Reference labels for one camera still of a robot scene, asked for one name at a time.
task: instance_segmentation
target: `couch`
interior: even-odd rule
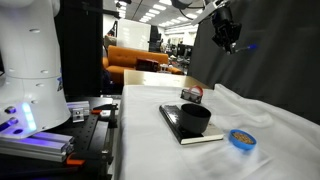
[[[152,53],[141,50],[129,49],[124,47],[108,47],[107,57],[103,57],[103,68],[111,75],[111,80],[116,84],[123,84],[124,70],[135,70],[137,58],[155,60],[159,64],[168,64],[168,55],[163,53]],[[172,74],[183,72],[175,67],[168,68]]]

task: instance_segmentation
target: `black curtain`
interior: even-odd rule
[[[188,75],[320,124],[320,1],[239,0],[231,9],[243,25],[237,47],[256,44],[257,49],[227,55],[211,40],[214,28],[206,20]]]
[[[4,66],[2,62],[1,52],[0,52],[0,71],[4,72]]]
[[[99,96],[102,68],[102,0],[61,0],[55,18],[66,96]]]

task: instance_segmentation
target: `black bowl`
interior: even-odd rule
[[[208,126],[211,112],[197,104],[183,104],[181,106],[180,125],[183,129],[195,133],[203,133]]]

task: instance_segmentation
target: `black book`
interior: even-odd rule
[[[211,122],[202,134],[194,134],[183,129],[179,124],[180,109],[176,105],[162,105],[159,109],[180,144],[223,139],[223,132]]]

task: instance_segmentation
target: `white tablecloth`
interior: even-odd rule
[[[159,112],[184,104],[182,88],[128,85],[121,102],[121,180],[320,179],[320,126],[222,85],[204,90],[202,105],[225,133],[222,141],[180,145]],[[243,151],[228,140],[241,129],[257,140]]]

